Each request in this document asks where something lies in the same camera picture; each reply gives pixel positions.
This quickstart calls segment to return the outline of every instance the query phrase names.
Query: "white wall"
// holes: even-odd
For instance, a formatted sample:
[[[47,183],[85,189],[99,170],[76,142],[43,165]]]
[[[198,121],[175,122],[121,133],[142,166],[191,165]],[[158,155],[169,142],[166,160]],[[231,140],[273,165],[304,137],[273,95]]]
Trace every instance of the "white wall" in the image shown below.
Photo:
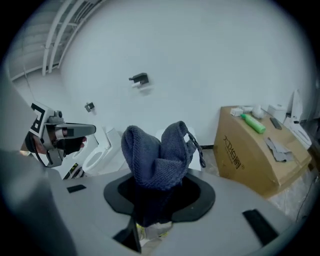
[[[155,134],[183,120],[209,145],[221,106],[289,105],[300,89],[307,118],[312,70],[299,29],[270,2],[111,0],[75,38],[61,75],[91,121]],[[141,72],[150,85],[132,89]],[[82,107],[91,101],[96,115]]]
[[[27,102],[28,106],[31,106],[35,99],[37,102],[53,110],[62,111],[64,121],[67,123],[87,123],[85,117],[72,103],[69,93],[63,86],[60,70],[54,69],[52,73],[47,73],[46,76],[42,76],[41,70],[37,70],[27,74],[27,78],[31,90],[24,76],[14,80],[13,85]],[[44,164],[47,165],[49,162],[47,157],[44,154],[40,154],[39,156]],[[70,154],[63,159],[62,165],[55,167],[55,169],[64,178],[74,163],[75,161]]]

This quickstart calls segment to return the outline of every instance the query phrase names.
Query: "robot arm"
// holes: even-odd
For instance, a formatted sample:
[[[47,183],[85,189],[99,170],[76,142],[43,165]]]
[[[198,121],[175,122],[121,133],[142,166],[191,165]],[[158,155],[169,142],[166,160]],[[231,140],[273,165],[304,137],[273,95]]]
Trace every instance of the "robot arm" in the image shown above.
[[[60,166],[66,155],[79,151],[85,136],[96,132],[96,127],[91,124],[66,123],[61,111],[52,110],[38,102],[32,103],[31,108],[37,114],[37,119],[24,142],[41,163],[37,145],[44,148],[48,168]]]

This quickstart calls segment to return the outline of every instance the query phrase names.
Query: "cardboard box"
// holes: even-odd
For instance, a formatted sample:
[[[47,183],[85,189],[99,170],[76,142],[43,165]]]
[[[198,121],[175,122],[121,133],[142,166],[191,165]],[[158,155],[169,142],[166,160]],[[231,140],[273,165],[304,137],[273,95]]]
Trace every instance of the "cardboard box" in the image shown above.
[[[242,183],[268,198],[283,191],[308,168],[311,156],[286,127],[276,129],[266,113],[259,120],[266,127],[257,133],[241,117],[230,115],[234,107],[222,107],[214,142],[214,155],[221,177]],[[265,138],[272,138],[292,151],[294,161],[277,162]]]

